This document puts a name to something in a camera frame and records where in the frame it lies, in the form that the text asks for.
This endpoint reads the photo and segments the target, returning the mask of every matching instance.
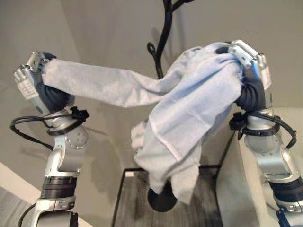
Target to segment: black metal frame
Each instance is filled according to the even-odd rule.
[[[147,43],[147,50],[152,55],[156,71],[158,74],[158,78],[163,78],[163,71],[161,66],[161,56],[165,47],[165,44],[167,42],[167,39],[169,37],[171,24],[172,24],[172,15],[175,10],[177,10],[180,6],[182,6],[184,3],[189,3],[194,0],[178,0],[174,4],[172,4],[171,0],[163,0],[164,10],[165,10],[165,21],[164,21],[164,27],[161,33],[161,37],[157,46],[157,49],[155,46],[149,42]]]

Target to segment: floor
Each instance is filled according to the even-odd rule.
[[[30,206],[29,203],[0,187],[0,227],[16,227],[22,213]],[[25,216],[22,226],[29,227],[31,211]]]
[[[177,202],[168,212],[154,211],[148,204],[147,173],[126,172],[116,205],[113,227],[219,227],[222,226],[217,206],[211,169],[200,169],[193,199],[189,206]]]

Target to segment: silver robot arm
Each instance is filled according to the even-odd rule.
[[[54,148],[48,157],[41,196],[37,199],[31,227],[77,227],[74,207],[77,177],[80,174],[89,134],[81,126],[89,116],[86,111],[64,108],[72,96],[42,82],[41,70],[55,56],[34,52],[25,65],[14,72],[15,81],[26,100],[45,117]]]
[[[245,145],[255,155],[258,166],[269,181],[282,227],[303,227],[303,180],[290,148],[295,144],[295,131],[272,109],[271,77],[264,54],[258,53],[242,40],[235,40],[217,50],[233,53],[244,68],[242,94],[236,104],[247,112],[234,114],[231,129],[245,134]],[[280,126],[293,136],[285,146]]]

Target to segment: white wall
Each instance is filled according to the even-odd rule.
[[[20,0],[1,1],[0,34],[0,158],[5,165],[40,188],[48,151],[22,139],[9,129],[10,121],[17,116],[38,115],[19,92],[13,72],[34,50],[53,52],[60,58],[72,61],[79,61],[79,54],[60,2],[56,0],[28,0],[26,4]],[[22,129],[52,142],[39,123]],[[41,174],[37,174],[37,170],[42,170]]]
[[[162,0],[61,3],[82,62],[156,78],[146,44],[157,44],[164,21]],[[175,12],[162,62],[166,68],[193,46],[243,39],[267,56],[274,105],[301,107],[302,38],[302,0],[196,0]]]
[[[49,150],[17,136],[9,129],[13,118],[39,114],[18,91],[13,71],[34,50],[51,52],[70,61],[80,61],[60,2],[1,1],[0,50],[0,161],[40,190]],[[104,116],[94,112],[95,108],[99,109],[99,105],[95,106],[90,100],[84,99],[78,99],[77,104],[79,108],[87,108],[92,115],[87,122],[88,126],[93,125],[94,128],[106,131]],[[53,138],[46,134],[46,128],[41,123],[34,122],[20,128],[42,141],[53,143]],[[90,223],[97,223],[95,227],[109,226],[111,223],[123,170],[120,159],[109,136],[91,133],[84,168],[78,178],[74,210]]]

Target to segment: label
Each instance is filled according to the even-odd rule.
[[[134,176],[134,172],[133,171],[126,171],[125,172],[125,177],[133,177]]]
[[[263,69],[261,73],[262,73],[262,81],[263,81],[264,90],[267,90],[267,88],[269,88],[269,86],[271,85],[269,67],[266,67],[265,69]]]
[[[26,100],[39,96],[32,83],[28,79],[22,81],[17,86]]]

